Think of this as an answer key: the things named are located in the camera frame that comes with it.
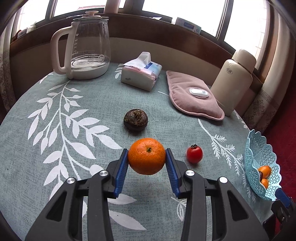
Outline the large orange tangerine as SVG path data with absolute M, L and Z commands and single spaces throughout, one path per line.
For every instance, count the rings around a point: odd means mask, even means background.
M 166 151 L 154 138 L 141 138 L 134 142 L 127 154 L 130 167 L 142 175 L 154 175 L 164 166 Z

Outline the dark water chestnut near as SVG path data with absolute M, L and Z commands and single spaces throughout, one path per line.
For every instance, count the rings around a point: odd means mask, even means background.
M 259 171 L 259 181 L 261 182 L 263 179 L 263 173 L 261 171 Z

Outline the dark water chestnut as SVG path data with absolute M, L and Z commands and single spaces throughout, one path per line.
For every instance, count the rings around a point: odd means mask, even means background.
M 148 121 L 147 114 L 141 109 L 131 109 L 123 118 L 123 124 L 132 132 L 143 131 L 147 127 Z
M 259 171 L 259 181 L 261 182 L 263 179 L 263 173 L 261 171 Z

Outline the orange tangerine in basket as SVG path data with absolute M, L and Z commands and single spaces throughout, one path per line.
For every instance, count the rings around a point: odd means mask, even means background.
M 258 168 L 258 171 L 263 173 L 263 178 L 268 178 L 271 175 L 271 168 L 270 166 L 261 166 Z

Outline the light blue plastic fruit basket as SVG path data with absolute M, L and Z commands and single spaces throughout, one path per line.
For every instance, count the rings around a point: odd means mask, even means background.
M 245 145 L 245 174 L 254 193 L 264 200 L 276 201 L 275 192 L 281 188 L 280 165 L 276 161 L 277 156 L 266 137 L 251 130 Z

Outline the red quilted blanket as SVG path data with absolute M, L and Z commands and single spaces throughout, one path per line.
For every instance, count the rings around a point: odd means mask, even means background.
M 282 176 L 281 186 L 286 194 L 295 199 L 295 90 L 289 88 L 285 97 L 264 131 L 267 142 L 277 155 Z

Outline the red cherry tomato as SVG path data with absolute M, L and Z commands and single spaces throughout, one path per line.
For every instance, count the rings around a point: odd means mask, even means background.
M 187 149 L 186 157 L 190 163 L 197 164 L 203 158 L 203 151 L 197 144 L 193 144 Z

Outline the grey leaf-print tablecloth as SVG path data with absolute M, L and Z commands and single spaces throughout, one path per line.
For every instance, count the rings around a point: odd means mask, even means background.
M 154 138 L 186 161 L 197 144 L 203 158 L 189 165 L 205 178 L 224 176 L 260 221 L 271 203 L 255 195 L 245 178 L 244 149 L 248 127 L 237 113 L 222 121 L 179 112 L 171 103 L 161 72 L 150 92 L 120 81 L 122 66 L 110 64 L 101 77 L 69 80 L 50 73 L 31 87 L 1 124 L 1 212 L 21 239 L 69 177 L 87 179 L 118 159 L 141 138 Z M 125 114 L 141 109 L 148 116 L 141 132 L 129 131 Z

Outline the beige patterned curtain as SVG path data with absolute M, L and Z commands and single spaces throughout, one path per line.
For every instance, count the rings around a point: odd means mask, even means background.
M 271 67 L 262 88 L 243 116 L 250 130 L 264 132 L 287 92 L 295 63 L 295 40 L 279 17 L 278 37 Z

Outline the dark water chestnut far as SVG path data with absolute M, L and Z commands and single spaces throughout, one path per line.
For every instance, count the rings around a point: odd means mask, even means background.
M 141 109 L 131 109 L 123 118 L 123 124 L 132 132 L 143 131 L 147 127 L 148 121 L 147 114 Z

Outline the pink hot water bag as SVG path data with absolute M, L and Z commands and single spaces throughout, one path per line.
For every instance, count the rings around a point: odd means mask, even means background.
M 174 71 L 167 71 L 166 77 L 170 100 L 176 109 L 215 121 L 224 119 L 224 111 L 203 80 Z

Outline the beige thermos flask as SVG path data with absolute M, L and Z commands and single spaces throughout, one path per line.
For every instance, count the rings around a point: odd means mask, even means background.
M 236 50 L 231 59 L 224 62 L 211 92 L 226 116 L 230 116 L 252 84 L 255 57 L 246 50 Z

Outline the glass electric kettle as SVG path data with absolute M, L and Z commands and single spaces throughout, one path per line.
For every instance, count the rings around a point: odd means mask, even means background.
M 71 26 L 56 31 L 50 42 L 55 73 L 69 79 L 89 80 L 107 72 L 111 60 L 108 17 L 86 11 L 73 19 Z M 59 40 L 67 35 L 64 66 L 59 60 Z

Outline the white blue box on windowsill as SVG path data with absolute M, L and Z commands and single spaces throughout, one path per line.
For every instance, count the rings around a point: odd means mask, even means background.
M 194 23 L 191 23 L 190 21 L 179 18 L 179 17 L 176 18 L 175 25 L 180 26 L 182 28 L 186 28 L 187 30 L 195 32 L 198 35 L 201 33 L 200 26 L 198 26 Z

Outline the pink tumbler on windowsill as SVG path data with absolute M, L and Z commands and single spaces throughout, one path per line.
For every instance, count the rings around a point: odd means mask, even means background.
M 105 14 L 117 14 L 119 10 L 120 0 L 107 0 L 104 13 Z

